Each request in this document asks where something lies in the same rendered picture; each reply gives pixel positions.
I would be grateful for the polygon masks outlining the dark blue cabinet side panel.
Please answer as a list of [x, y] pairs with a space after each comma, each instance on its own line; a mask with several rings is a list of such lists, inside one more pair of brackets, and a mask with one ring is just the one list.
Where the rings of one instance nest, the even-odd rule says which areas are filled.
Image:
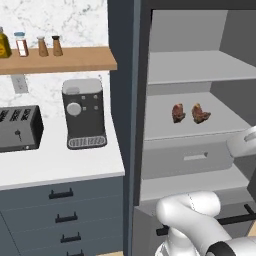
[[141, 0], [108, 0], [109, 46], [117, 62], [110, 72], [111, 114], [125, 168], [123, 252], [132, 256], [138, 36]]

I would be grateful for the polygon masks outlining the black coffee machine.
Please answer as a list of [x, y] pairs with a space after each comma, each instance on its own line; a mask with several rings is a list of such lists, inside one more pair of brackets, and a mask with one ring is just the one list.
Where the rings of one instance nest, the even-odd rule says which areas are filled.
[[91, 149], [107, 144], [103, 87], [99, 79], [70, 79], [62, 86], [67, 147]]

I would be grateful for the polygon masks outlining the grey fridge drawer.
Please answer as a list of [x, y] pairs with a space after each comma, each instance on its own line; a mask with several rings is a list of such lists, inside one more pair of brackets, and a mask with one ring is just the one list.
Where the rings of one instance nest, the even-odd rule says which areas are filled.
[[[183, 160], [184, 156], [203, 152], [208, 152], [206, 159]], [[144, 151], [141, 175], [144, 180], [155, 179], [229, 169], [232, 164], [233, 158], [224, 142], [174, 148], [164, 147]]]

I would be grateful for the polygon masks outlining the blue-grey drawer front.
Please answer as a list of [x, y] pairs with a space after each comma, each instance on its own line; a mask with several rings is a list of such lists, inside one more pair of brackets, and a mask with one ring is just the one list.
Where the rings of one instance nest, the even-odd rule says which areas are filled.
[[[112, 196], [70, 203], [4, 210], [2, 214], [12, 232], [21, 232], [53, 227], [59, 224], [119, 217], [122, 215], [122, 211], [122, 198], [120, 196]], [[65, 217], [73, 215], [74, 212], [76, 212], [78, 220], [55, 223], [57, 214]]]
[[[54, 190], [55, 193], [59, 193], [66, 192], [70, 188], [74, 193], [72, 197], [49, 199], [51, 190]], [[16, 210], [34, 206], [110, 197], [121, 195], [122, 192], [122, 177], [3, 190], [0, 191], [0, 210]]]
[[123, 249], [121, 238], [106, 238], [89, 242], [74, 242], [69, 245], [60, 245], [44, 249], [23, 251], [21, 256], [66, 256], [79, 253], [83, 250], [84, 256], [97, 256], [98, 254], [121, 251]]
[[122, 221], [120, 218], [112, 218], [84, 223], [62, 224], [52, 228], [15, 232], [13, 237], [21, 251], [28, 251], [58, 245], [69, 245], [73, 242], [60, 242], [62, 235], [71, 237], [76, 236], [78, 232], [81, 235], [80, 241], [82, 242], [118, 236], [122, 234]]

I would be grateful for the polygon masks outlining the grey fridge shelf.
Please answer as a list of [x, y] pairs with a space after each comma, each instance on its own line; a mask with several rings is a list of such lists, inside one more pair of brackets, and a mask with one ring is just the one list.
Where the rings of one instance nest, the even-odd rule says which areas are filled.
[[191, 191], [220, 191], [246, 187], [249, 180], [235, 164], [226, 170], [143, 180], [140, 201]]
[[[172, 109], [182, 103], [186, 117], [174, 123]], [[201, 124], [193, 121], [192, 107], [199, 103], [205, 112], [210, 112], [208, 120]], [[146, 140], [203, 136], [243, 131], [250, 125], [233, 112], [210, 92], [148, 96], [146, 102]]]
[[154, 52], [148, 83], [178, 84], [256, 79], [256, 67], [221, 51]]

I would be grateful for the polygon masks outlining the grey freezer drawer front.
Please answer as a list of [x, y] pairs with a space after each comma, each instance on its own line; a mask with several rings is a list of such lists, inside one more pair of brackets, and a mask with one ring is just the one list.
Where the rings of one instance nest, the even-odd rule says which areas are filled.
[[[134, 208], [132, 256], [154, 256], [158, 246], [166, 239], [166, 236], [156, 234], [156, 229], [163, 227], [155, 215], [157, 201], [147, 201]], [[256, 203], [251, 201], [222, 205], [217, 218], [248, 214], [244, 207], [245, 204], [248, 204], [256, 213]], [[251, 225], [252, 221], [247, 221], [224, 225], [223, 227], [232, 238], [237, 238], [246, 236]]]

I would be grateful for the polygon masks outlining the brown shaker with black cap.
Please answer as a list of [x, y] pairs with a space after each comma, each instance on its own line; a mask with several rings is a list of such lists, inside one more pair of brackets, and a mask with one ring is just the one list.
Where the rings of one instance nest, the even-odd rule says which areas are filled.
[[62, 48], [59, 41], [59, 36], [53, 36], [53, 55], [54, 56], [62, 56]]

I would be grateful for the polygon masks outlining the black toaster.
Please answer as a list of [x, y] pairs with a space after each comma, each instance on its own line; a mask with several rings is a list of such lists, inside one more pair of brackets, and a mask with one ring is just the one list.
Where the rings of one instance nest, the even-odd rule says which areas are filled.
[[0, 152], [38, 149], [43, 131], [38, 105], [0, 107]]

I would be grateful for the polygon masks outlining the open grey fridge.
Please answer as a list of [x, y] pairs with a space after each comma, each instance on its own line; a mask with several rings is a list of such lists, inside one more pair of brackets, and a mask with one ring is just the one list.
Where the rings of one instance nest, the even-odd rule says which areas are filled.
[[[256, 0], [146, 0], [141, 11], [134, 208], [147, 202], [140, 201], [145, 150], [218, 142], [226, 144], [233, 164], [249, 184], [213, 192], [222, 205], [256, 203], [256, 79], [148, 83], [149, 56], [154, 52], [221, 51], [256, 67]], [[213, 94], [250, 128], [203, 136], [144, 138], [148, 96], [201, 92]]]

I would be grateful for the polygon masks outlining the brown shaker with grey cap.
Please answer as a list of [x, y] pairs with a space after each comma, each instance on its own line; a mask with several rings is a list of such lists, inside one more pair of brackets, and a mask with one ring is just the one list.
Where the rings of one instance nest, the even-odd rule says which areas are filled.
[[38, 47], [39, 47], [39, 55], [41, 57], [47, 57], [49, 55], [48, 49], [45, 43], [45, 37], [44, 36], [38, 36]]

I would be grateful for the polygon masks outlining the spice jar with blue lid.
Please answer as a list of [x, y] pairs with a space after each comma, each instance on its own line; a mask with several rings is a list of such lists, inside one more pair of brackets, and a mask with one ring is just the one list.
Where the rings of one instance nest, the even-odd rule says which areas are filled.
[[15, 39], [16, 39], [16, 45], [19, 52], [19, 55], [21, 57], [27, 57], [29, 55], [27, 42], [25, 39], [25, 33], [24, 32], [15, 32], [14, 33]]

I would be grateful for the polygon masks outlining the yellow oil bottle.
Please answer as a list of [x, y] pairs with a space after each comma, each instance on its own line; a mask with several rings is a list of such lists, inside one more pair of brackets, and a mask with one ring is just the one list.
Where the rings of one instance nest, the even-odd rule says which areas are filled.
[[0, 26], [0, 58], [9, 58], [12, 55], [8, 37]]

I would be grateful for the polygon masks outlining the wooden wall shelf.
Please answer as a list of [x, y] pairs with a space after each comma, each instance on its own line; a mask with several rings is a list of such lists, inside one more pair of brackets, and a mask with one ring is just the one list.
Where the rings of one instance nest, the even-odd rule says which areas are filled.
[[49, 49], [49, 55], [41, 57], [37, 49], [30, 49], [28, 57], [20, 57], [13, 49], [9, 58], [0, 58], [0, 75], [117, 69], [117, 62], [108, 47], [73, 47], [62, 51], [63, 55], [56, 57]]

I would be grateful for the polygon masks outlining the white wall outlet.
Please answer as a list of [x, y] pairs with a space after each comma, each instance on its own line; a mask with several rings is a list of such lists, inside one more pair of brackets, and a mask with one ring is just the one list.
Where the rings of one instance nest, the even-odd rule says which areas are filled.
[[24, 74], [12, 75], [11, 80], [16, 94], [24, 94], [28, 92], [28, 86]]

